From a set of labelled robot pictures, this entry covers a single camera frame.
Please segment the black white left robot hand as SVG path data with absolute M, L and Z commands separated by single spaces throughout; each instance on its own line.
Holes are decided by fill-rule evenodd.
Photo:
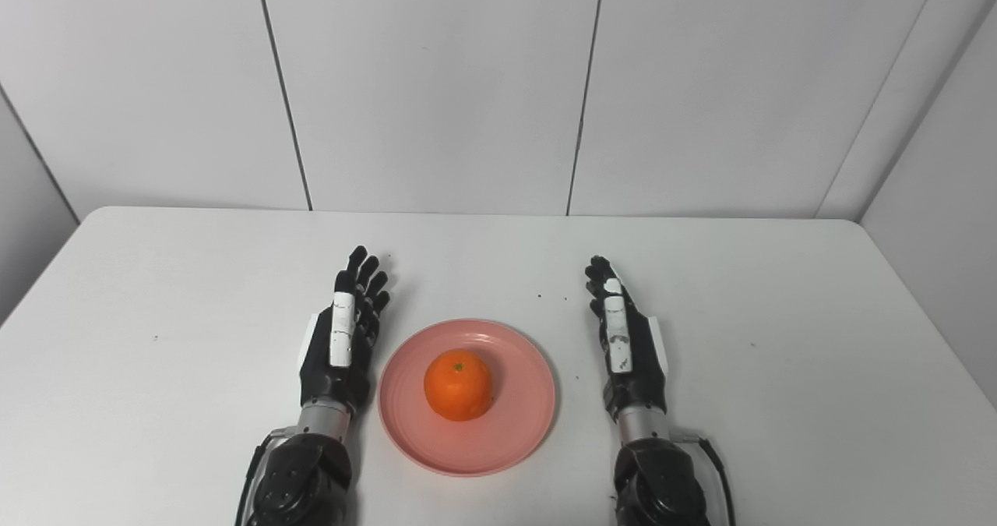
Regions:
M 333 299 L 314 317 L 299 367 L 301 405 L 320 399 L 349 412 L 364 408 L 372 391 L 372 355 L 389 303 L 388 274 L 364 246 L 356 246 L 335 278 Z

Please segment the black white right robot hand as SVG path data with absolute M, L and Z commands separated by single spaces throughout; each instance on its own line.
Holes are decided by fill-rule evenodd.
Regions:
M 621 410 L 638 405 L 666 412 L 666 376 L 655 346 L 651 320 L 632 299 L 608 259 L 592 256 L 585 267 L 589 309 L 596 316 L 598 341 L 608 382 L 603 403 L 617 420 Z

